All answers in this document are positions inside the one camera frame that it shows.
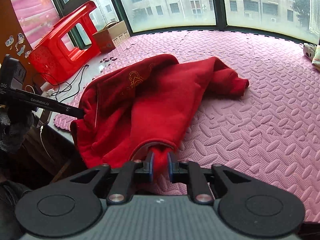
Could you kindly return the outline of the black gloved left hand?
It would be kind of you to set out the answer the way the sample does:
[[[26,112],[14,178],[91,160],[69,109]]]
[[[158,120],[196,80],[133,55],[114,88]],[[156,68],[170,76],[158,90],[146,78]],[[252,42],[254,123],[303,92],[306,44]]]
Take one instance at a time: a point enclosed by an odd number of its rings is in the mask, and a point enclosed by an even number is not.
[[[1,107],[1,151],[16,152],[33,123],[31,111]]]

